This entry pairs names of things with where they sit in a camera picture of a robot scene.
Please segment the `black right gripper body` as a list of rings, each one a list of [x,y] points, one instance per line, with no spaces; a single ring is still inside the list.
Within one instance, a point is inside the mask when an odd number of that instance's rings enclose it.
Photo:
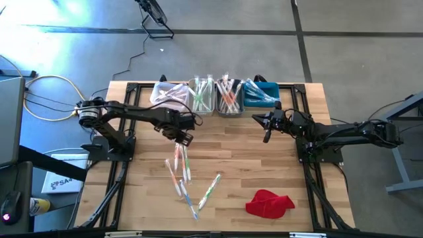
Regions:
[[[312,128],[313,121],[308,114],[304,114],[294,108],[282,109],[280,101],[274,102],[272,117],[269,119],[269,129],[265,130],[264,143],[268,143],[273,130],[290,135],[293,138],[305,137]]]

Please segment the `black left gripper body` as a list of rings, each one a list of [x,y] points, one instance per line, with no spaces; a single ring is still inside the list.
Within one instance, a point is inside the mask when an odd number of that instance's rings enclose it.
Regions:
[[[167,139],[188,147],[194,136],[188,130],[195,130],[195,118],[183,116],[176,111],[165,113],[165,119],[160,120],[155,126],[156,132],[161,132]]]

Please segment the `white plastic bin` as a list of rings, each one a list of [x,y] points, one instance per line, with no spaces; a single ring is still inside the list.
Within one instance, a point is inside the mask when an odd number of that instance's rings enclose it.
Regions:
[[[186,106],[188,105],[188,93],[187,93],[187,99],[185,102],[180,102],[177,100],[157,101],[155,99],[159,95],[159,90],[164,89],[167,91],[171,89],[172,87],[174,87],[175,85],[177,84],[166,83],[166,82],[157,82],[156,84],[154,84],[151,96],[149,98],[151,104],[156,105],[162,102],[162,104],[159,105],[159,107],[170,108],[173,110],[178,110],[179,112],[187,112],[188,109],[186,108]]]

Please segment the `beige plastic bin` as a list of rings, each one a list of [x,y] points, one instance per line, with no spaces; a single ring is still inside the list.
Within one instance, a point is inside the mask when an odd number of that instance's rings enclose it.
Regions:
[[[200,79],[200,81],[203,81],[203,80],[207,80],[207,78],[199,78]],[[188,88],[191,88],[192,90],[194,90],[194,87],[195,87],[195,79],[191,79],[191,80],[189,80],[189,82],[188,82]],[[190,107],[190,109],[191,109],[191,111],[192,112],[195,112],[196,114],[199,114],[200,116],[211,116],[212,114],[213,114],[213,112],[214,112],[214,109],[215,109],[215,82],[214,82],[214,88],[213,88],[213,94],[212,94],[212,96],[213,96],[213,106],[212,106],[212,111],[209,111],[209,112],[206,112],[206,111],[194,111],[193,109],[192,109],[192,105],[193,105],[193,96],[188,92],[188,106]]]

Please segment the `teal plastic bin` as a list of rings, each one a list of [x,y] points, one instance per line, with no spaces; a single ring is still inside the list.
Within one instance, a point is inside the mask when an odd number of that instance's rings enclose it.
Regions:
[[[264,82],[255,82],[255,83],[261,89],[264,89],[264,88],[277,88],[277,89],[279,89],[279,86],[276,83],[264,83]],[[274,105],[274,102],[249,102],[245,98],[246,98],[246,93],[245,93],[245,88],[244,88],[244,105],[246,107],[271,108]]]

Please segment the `dark grey plastic bin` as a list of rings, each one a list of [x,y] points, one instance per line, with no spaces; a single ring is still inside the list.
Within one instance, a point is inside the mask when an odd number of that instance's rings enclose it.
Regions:
[[[219,99],[218,97],[220,96],[220,92],[217,89],[217,82],[216,82],[216,97],[215,97],[215,109],[217,110],[218,114],[221,117],[226,117],[226,118],[235,118],[235,117],[240,117],[241,114],[245,111],[245,107],[244,107],[244,88],[242,86],[241,91],[237,97],[237,102],[239,103],[240,106],[240,112],[239,113],[221,113],[218,109],[219,106]]]

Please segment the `red cloth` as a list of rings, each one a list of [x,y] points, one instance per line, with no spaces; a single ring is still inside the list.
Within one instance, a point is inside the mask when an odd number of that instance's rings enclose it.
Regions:
[[[257,190],[252,200],[245,204],[247,213],[267,219],[282,218],[294,208],[295,204],[289,196],[279,196],[265,189]]]

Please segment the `black floor fan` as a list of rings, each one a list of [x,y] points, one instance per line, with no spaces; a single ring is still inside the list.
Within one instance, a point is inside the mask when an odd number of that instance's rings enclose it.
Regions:
[[[151,39],[173,39],[174,32],[167,26],[167,17],[164,14],[162,8],[156,0],[134,0],[138,6],[143,20],[141,21],[141,27],[147,33]],[[156,25],[165,27],[171,34],[167,36],[153,36],[148,29],[145,27],[145,22],[150,18]]]

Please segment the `grey metal table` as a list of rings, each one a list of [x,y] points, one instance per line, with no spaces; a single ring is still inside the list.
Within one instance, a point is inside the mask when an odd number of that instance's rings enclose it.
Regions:
[[[394,123],[404,139],[391,150],[397,179],[385,186],[386,193],[423,190],[423,91],[383,105],[368,118]]]

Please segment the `white printed box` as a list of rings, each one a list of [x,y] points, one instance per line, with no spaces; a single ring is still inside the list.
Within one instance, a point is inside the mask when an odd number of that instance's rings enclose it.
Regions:
[[[52,157],[81,169],[87,168],[87,154],[52,154]],[[75,193],[80,191],[82,184],[83,182],[80,180],[48,171],[44,179],[42,194]]]

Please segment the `black desk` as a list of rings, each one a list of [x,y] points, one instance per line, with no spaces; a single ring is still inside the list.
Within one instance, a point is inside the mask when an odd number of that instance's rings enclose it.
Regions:
[[[34,167],[80,181],[84,181],[87,175],[85,169],[21,145],[17,162],[9,166],[0,167],[0,205],[8,192],[13,190],[22,192],[22,217],[19,222],[13,225],[3,224],[0,217],[0,238],[9,234],[28,233],[31,231],[32,221],[29,209],[32,196],[32,170]]]

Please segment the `yellow can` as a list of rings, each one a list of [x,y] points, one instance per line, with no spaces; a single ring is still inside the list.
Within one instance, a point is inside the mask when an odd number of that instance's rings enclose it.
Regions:
[[[45,214],[49,211],[51,203],[49,200],[41,198],[31,198],[30,199],[30,216],[38,216]]]

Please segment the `grey laptop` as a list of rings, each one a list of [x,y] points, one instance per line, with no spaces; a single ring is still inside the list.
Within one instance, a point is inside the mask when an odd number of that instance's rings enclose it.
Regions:
[[[0,81],[0,167],[18,159],[23,96],[23,78]]]

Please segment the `silver metal bracket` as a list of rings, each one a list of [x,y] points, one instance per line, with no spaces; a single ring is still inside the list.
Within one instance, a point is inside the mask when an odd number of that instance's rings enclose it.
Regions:
[[[327,238],[326,233],[290,232],[289,238]]]
[[[112,231],[106,232],[104,238],[140,238],[143,237],[141,231]]]

